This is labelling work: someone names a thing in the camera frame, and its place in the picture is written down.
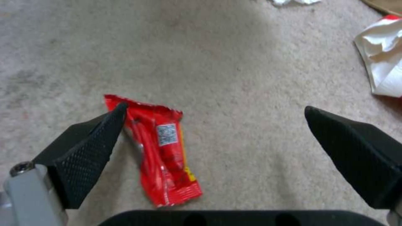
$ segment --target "beige carpet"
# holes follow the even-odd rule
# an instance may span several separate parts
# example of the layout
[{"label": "beige carpet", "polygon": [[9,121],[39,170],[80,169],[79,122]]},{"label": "beige carpet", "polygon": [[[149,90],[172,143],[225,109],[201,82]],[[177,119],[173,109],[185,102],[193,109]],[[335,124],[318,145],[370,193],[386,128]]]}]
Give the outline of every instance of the beige carpet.
[{"label": "beige carpet", "polygon": [[[379,221],[304,119],[313,105],[402,141],[402,106],[373,97],[352,40],[380,15],[358,0],[276,8],[263,0],[2,0],[0,182],[103,93],[183,110],[188,161],[205,192],[174,209],[341,209]],[[130,146],[70,225],[152,209]]]}]

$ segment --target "red candy wrapper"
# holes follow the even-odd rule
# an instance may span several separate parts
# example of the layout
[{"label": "red candy wrapper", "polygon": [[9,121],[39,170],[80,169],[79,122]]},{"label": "red candy wrapper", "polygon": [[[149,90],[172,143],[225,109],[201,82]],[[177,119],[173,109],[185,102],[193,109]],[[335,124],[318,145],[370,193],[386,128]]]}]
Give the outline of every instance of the red candy wrapper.
[{"label": "red candy wrapper", "polygon": [[110,111],[120,102],[129,106],[125,126],[144,147],[141,184],[157,207],[181,204],[202,195],[186,163],[179,123],[183,112],[116,95],[105,95],[105,102]]}]

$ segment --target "hole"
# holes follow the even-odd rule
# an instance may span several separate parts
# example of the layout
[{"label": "hole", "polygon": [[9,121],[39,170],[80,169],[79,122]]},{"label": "hole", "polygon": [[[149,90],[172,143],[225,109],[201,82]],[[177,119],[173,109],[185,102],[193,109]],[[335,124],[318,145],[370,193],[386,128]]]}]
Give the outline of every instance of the hole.
[{"label": "hole", "polygon": [[190,214],[184,219],[183,226],[206,226],[207,221],[201,214]]},{"label": "hole", "polygon": [[300,226],[300,222],[291,214],[279,214],[275,217],[275,226]]}]

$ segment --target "white paper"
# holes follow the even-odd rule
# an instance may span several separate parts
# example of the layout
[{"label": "white paper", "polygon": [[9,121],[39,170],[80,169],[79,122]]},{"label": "white paper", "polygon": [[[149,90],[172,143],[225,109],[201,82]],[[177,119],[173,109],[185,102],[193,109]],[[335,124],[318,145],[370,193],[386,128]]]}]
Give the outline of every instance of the white paper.
[{"label": "white paper", "polygon": [[402,97],[402,19],[382,19],[355,38],[373,94]]},{"label": "white paper", "polygon": [[[289,2],[291,2],[292,0],[272,0],[272,1],[273,1],[273,3],[275,5],[282,6],[282,5],[285,5],[285,4],[289,3]],[[301,3],[301,4],[310,5],[310,4],[319,2],[321,0],[293,0],[293,1]]]}]

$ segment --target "yellow stripe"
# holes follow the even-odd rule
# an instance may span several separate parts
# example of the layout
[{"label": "yellow stripe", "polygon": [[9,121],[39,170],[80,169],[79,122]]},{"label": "yellow stripe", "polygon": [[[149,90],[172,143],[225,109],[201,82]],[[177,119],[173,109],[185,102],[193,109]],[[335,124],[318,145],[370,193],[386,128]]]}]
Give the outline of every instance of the yellow stripe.
[{"label": "yellow stripe", "polygon": [[196,178],[194,174],[190,171],[190,168],[187,166],[186,149],[184,148],[183,131],[181,130],[180,124],[178,124],[178,130],[180,133],[181,148],[183,149],[184,171],[187,173],[187,175],[189,176],[189,180],[192,182],[195,181]]}]

